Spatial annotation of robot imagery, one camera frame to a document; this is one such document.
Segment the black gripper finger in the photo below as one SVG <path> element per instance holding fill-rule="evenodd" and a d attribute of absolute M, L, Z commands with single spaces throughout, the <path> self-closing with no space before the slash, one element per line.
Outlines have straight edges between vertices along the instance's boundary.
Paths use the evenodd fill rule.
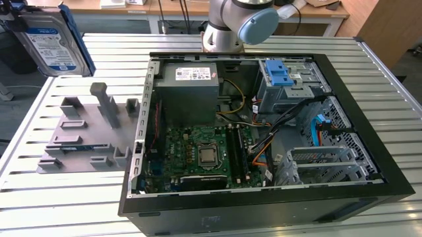
<path fill-rule="evenodd" d="M 0 1 L 0 20 L 7 28 L 14 32 L 26 32 L 28 24 L 23 19 L 23 12 L 32 12 L 36 6 L 28 5 L 26 0 L 2 0 Z"/>

